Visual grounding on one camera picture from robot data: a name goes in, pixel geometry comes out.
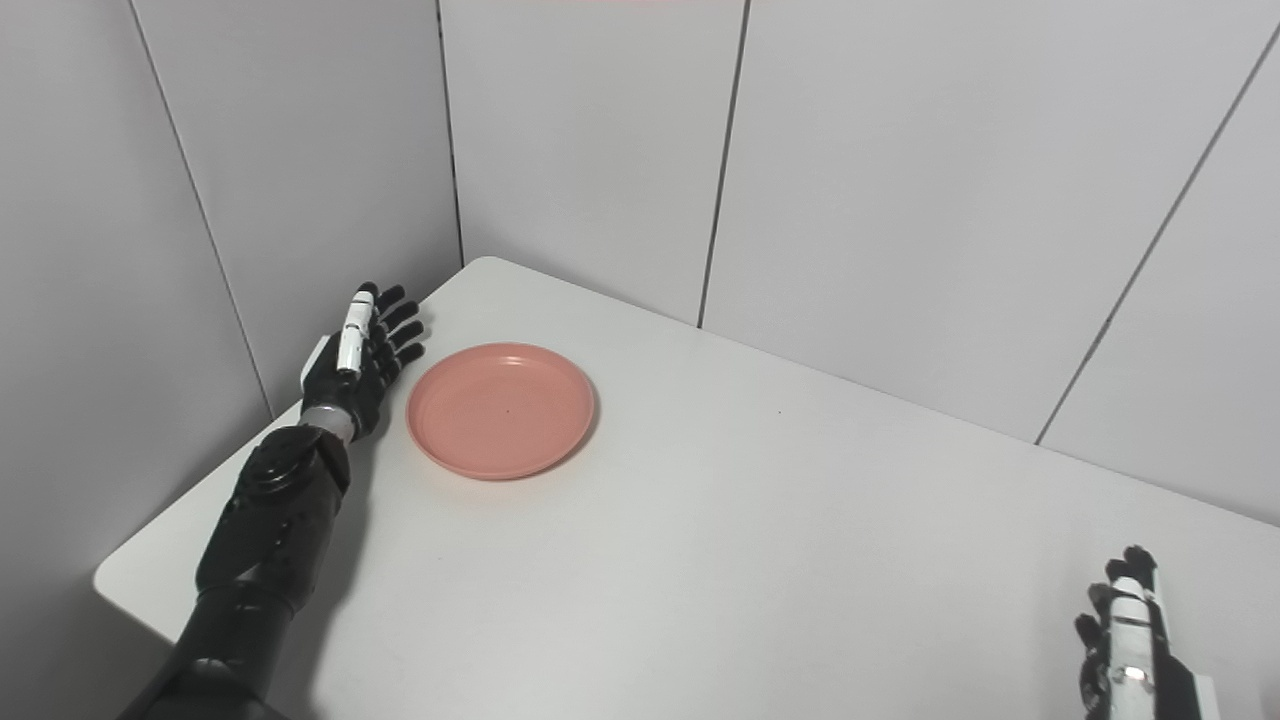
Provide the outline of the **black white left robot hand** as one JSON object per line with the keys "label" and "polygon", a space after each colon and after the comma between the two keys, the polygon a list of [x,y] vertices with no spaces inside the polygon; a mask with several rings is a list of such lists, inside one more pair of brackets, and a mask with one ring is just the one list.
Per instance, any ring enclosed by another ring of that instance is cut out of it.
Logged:
{"label": "black white left robot hand", "polygon": [[361,284],[338,331],[317,343],[303,368],[300,424],[346,445],[374,433],[390,387],[424,355],[419,311],[401,284]]}

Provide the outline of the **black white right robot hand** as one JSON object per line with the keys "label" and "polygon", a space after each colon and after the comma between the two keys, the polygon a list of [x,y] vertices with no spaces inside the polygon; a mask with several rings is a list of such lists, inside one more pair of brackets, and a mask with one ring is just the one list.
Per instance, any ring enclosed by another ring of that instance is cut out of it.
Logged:
{"label": "black white right robot hand", "polygon": [[1073,623],[1084,650],[1078,689],[1088,719],[1219,719],[1216,687],[1171,648],[1158,564],[1130,544],[1085,592]]}

